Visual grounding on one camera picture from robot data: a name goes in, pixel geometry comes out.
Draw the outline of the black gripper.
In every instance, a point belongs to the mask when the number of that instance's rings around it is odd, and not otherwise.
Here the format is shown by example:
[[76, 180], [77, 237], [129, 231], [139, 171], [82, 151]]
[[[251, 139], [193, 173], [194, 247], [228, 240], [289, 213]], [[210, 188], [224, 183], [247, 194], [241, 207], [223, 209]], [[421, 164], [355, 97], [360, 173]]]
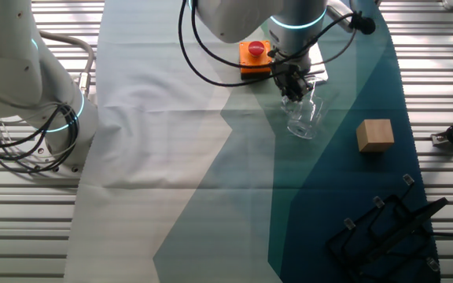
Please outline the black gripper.
[[271, 67], [271, 71], [275, 75], [276, 86], [282, 90], [282, 96], [290, 101], [302, 101], [303, 97], [312, 91], [312, 83], [304, 78], [297, 65], [275, 64]]

